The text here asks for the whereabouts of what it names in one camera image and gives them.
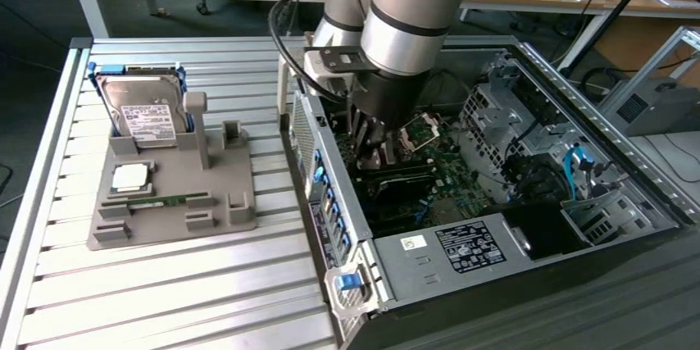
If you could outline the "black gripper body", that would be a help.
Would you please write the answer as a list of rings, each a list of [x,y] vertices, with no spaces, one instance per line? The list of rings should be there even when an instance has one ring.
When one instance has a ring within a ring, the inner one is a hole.
[[[411,114],[431,77],[431,71],[401,76],[383,70],[356,74],[351,102],[360,112],[395,128]]]

